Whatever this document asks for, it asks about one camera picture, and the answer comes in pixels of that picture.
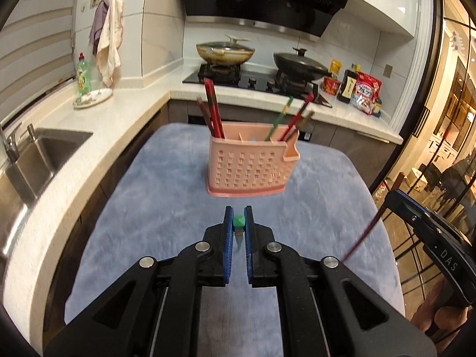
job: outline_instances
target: frying pan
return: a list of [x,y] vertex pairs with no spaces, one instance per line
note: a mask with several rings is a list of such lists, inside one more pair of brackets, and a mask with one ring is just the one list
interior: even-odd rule
[[197,52],[200,57],[213,65],[233,66],[241,65],[253,56],[254,49],[238,44],[239,41],[251,41],[250,39],[227,36],[230,41],[197,44]]
[[274,54],[276,67],[287,76],[295,80],[305,80],[306,82],[319,80],[323,76],[332,76],[325,65],[304,56],[307,51],[306,49],[293,49],[297,51],[297,54]]

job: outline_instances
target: green cap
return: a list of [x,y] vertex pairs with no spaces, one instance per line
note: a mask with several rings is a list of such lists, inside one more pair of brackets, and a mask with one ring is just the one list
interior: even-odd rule
[[243,232],[245,230],[245,217],[242,214],[237,214],[233,217],[233,230],[235,232]]

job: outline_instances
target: red snack bag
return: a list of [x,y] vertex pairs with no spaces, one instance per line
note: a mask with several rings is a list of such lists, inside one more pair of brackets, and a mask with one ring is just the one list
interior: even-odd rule
[[351,103],[359,110],[368,115],[372,115],[375,102],[377,102],[378,94],[382,87],[382,82],[373,76],[359,72],[352,94]]

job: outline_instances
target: black pan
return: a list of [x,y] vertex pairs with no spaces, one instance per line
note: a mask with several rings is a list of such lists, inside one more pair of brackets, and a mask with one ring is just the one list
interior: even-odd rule
[[293,49],[297,54],[274,54],[276,67],[291,79],[312,82],[323,76],[332,76],[325,65],[304,56],[306,49]]

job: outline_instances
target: hand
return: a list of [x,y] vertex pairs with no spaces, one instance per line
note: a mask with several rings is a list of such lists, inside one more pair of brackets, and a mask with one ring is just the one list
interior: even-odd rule
[[[470,314],[468,313],[468,309],[457,309],[456,307],[442,307],[436,311],[435,305],[443,289],[443,283],[444,279],[442,278],[435,284],[427,299],[425,299],[420,307],[418,307],[415,315],[413,315],[411,323],[423,332],[426,332],[430,328],[434,320],[440,329],[446,330],[446,333],[450,333],[465,323]],[[437,342],[436,350],[438,353],[444,351],[457,335],[458,333],[455,333],[441,342]]]

